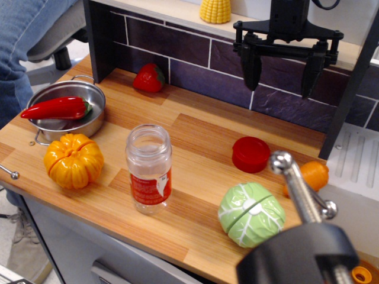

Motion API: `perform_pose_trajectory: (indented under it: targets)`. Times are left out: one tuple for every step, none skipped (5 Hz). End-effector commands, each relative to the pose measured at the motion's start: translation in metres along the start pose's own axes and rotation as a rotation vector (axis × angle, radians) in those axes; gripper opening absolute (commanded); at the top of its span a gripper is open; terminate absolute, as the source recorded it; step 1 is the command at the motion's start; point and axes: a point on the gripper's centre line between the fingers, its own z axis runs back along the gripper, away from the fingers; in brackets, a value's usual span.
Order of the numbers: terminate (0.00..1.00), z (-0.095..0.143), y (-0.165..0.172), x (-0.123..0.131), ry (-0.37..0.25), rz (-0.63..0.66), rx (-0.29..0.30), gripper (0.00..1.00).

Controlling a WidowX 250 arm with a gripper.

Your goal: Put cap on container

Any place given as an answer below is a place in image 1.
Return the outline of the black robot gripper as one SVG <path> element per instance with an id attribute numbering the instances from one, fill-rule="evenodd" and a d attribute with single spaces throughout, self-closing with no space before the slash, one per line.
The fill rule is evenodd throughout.
<path id="1" fill-rule="evenodd" d="M 312 95 L 325 64 L 336 64 L 339 41 L 344 34 L 312 24 L 309 1 L 272 1 L 270 19 L 233 24 L 233 51 L 241 57 L 245 85 L 254 91 L 259 83 L 261 56 L 305 59 L 302 98 Z"/>

